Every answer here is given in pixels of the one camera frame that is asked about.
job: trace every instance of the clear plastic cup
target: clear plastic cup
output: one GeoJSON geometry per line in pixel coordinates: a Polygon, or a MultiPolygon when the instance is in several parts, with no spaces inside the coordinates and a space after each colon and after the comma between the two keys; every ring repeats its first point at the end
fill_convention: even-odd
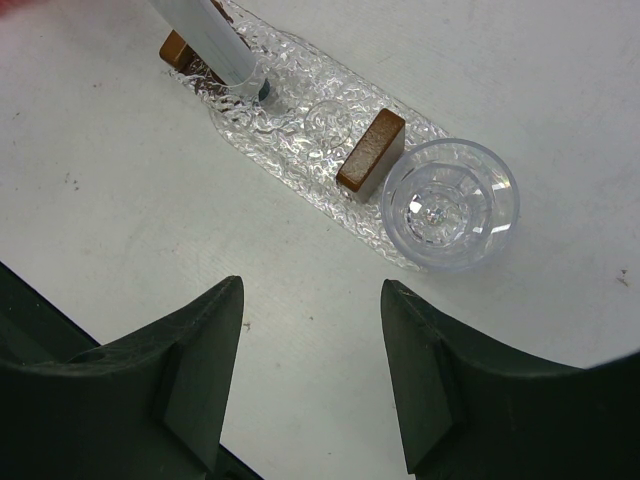
{"type": "Polygon", "coordinates": [[[460,271],[486,262],[511,237],[520,196],[491,150],[447,138],[405,153],[382,194],[382,220],[398,250],[421,267],[460,271]]]}

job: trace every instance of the brown wooden block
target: brown wooden block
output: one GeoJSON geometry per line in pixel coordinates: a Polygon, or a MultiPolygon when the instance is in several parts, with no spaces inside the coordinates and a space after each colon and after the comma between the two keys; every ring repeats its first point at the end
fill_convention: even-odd
{"type": "Polygon", "coordinates": [[[366,202],[404,152],[405,120],[386,108],[371,123],[344,162],[336,180],[366,202]]]}
{"type": "Polygon", "coordinates": [[[194,52],[178,32],[172,30],[160,48],[160,58],[176,70],[182,70],[192,59],[194,52]]]}

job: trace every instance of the clear glass bowl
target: clear glass bowl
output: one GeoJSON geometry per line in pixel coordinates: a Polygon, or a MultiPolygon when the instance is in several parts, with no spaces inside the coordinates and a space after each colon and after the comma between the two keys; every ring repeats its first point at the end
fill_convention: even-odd
{"type": "Polygon", "coordinates": [[[504,248],[518,222],[520,195],[495,153],[446,138],[398,160],[381,209],[387,234],[403,255],[421,267],[455,272],[504,248]]]}

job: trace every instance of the white table surface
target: white table surface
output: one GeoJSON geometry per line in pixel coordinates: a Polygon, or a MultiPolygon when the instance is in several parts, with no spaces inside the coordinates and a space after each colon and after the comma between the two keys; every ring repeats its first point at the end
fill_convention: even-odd
{"type": "Polygon", "coordinates": [[[385,278],[559,362],[638,348],[638,2],[241,4],[505,159],[511,248],[465,274],[394,267],[218,136],[143,0],[50,0],[0,17],[3,262],[101,342],[241,275],[222,441],[266,479],[406,478],[385,278]]]}

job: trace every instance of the clear plastic sheet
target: clear plastic sheet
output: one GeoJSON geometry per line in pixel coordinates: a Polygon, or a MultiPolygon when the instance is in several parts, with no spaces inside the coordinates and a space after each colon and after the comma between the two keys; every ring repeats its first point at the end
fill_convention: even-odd
{"type": "Polygon", "coordinates": [[[406,120],[406,149],[448,137],[447,132],[304,40],[230,1],[221,3],[258,58],[254,77],[240,86],[220,85],[198,58],[186,74],[172,76],[210,108],[227,142],[386,259],[417,269],[384,230],[382,185],[360,204],[336,184],[335,176],[383,108],[406,120]],[[259,102],[265,78],[271,93],[259,102]]]}

